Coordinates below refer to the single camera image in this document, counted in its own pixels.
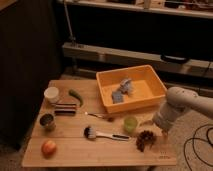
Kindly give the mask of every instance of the wire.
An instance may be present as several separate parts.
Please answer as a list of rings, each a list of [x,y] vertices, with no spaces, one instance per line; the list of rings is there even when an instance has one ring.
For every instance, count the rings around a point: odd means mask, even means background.
[[[195,137],[196,134],[197,134],[197,132],[198,132],[201,128],[204,128],[204,127],[207,127],[207,126],[211,126],[211,127],[206,131],[206,138],[207,138],[207,140],[206,140],[206,139],[203,139],[203,138],[197,138],[197,137]],[[197,154],[197,151],[196,151],[195,145],[194,145],[195,140],[199,140],[199,141],[203,141],[203,142],[209,144],[211,147],[213,147],[212,141],[211,141],[210,138],[209,138],[209,133],[210,133],[211,130],[213,130],[213,124],[202,125],[202,126],[200,126],[199,128],[197,128],[197,129],[195,130],[195,132],[194,132],[194,134],[193,134],[193,137],[187,139],[187,140],[185,141],[185,143],[184,143],[184,147],[183,147],[184,158],[185,158],[186,163],[187,163],[187,165],[188,165],[188,167],[189,167],[189,169],[190,169],[191,171],[192,171],[192,168],[191,168],[191,166],[190,166],[190,164],[189,164],[189,161],[188,161],[188,159],[187,159],[187,157],[186,157],[186,145],[187,145],[187,143],[190,142],[190,141],[192,141],[193,152],[195,153],[195,155],[197,156],[197,158],[198,158],[201,162],[203,162],[203,163],[205,163],[206,165],[208,165],[209,167],[213,167],[213,164],[208,163],[207,161],[203,160],[203,159]]]
[[[208,140],[208,143],[211,144],[211,146],[213,147],[213,142],[212,142],[212,141],[210,140],[210,138],[209,138],[209,132],[210,132],[211,130],[213,130],[213,128],[209,128],[209,129],[207,130],[207,132],[206,132],[206,138],[207,138],[207,140]]]

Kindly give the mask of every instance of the green cup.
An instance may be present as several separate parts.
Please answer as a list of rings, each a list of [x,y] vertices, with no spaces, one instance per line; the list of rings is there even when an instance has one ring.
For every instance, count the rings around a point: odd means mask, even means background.
[[[127,116],[124,118],[124,130],[132,134],[138,126],[138,120],[134,116]]]

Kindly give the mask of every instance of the paper cup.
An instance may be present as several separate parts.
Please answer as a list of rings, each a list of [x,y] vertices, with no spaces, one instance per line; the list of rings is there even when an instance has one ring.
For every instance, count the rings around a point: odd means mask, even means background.
[[[44,91],[44,97],[51,103],[55,104],[59,101],[59,90],[57,87],[49,87]]]

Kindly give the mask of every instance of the floor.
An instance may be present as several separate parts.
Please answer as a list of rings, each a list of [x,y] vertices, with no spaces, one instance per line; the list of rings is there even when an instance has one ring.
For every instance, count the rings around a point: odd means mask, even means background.
[[[79,79],[78,77],[73,77],[70,75],[62,75],[61,79]],[[48,170],[56,170],[56,171],[184,171],[190,170],[187,166],[186,160],[184,159],[183,146],[187,139],[193,136],[194,131],[205,124],[211,124],[213,126],[213,121],[195,111],[190,111],[186,115],[179,118],[171,131],[169,132],[169,140],[171,141],[174,150],[177,154],[177,165],[176,166],[158,166],[151,168],[146,167],[104,167],[104,168],[23,168],[21,166],[22,158],[24,155],[24,151],[26,149],[29,135],[32,131],[32,128],[28,130],[26,134],[26,138],[24,140],[23,146],[19,151],[15,151],[3,144],[0,144],[0,171],[48,171]],[[200,137],[206,139],[206,130],[210,126],[206,126],[198,131],[196,137]],[[213,140],[213,131],[210,133],[210,139]],[[199,156],[204,159],[209,164],[213,165],[213,148],[200,141],[196,141],[195,143],[196,151]],[[192,150],[192,143],[187,143],[186,146],[186,154],[187,160],[190,163],[192,170],[196,171],[213,171],[213,167],[209,167],[208,165],[202,163],[194,154]]]

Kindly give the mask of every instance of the black handle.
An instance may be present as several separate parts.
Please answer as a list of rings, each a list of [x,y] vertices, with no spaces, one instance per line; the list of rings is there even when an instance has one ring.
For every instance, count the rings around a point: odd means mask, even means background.
[[[128,136],[125,136],[125,135],[115,135],[115,134],[113,134],[112,135],[113,137],[115,137],[115,138],[122,138],[122,139],[129,139],[129,137]]]
[[[166,62],[173,62],[173,63],[177,63],[177,64],[184,64],[189,61],[189,58],[171,57],[171,56],[161,55],[161,60],[166,61]]]

